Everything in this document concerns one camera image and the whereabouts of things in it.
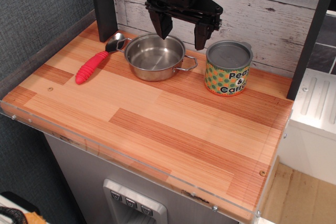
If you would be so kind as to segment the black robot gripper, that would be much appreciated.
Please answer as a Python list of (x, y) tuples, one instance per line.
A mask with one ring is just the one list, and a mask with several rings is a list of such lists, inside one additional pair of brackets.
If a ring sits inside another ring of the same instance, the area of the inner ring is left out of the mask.
[(219, 30), (223, 13), (223, 8), (213, 0), (146, 0), (145, 5), (154, 29), (162, 39), (173, 28), (172, 18), (195, 24), (196, 50), (203, 50), (213, 30)]

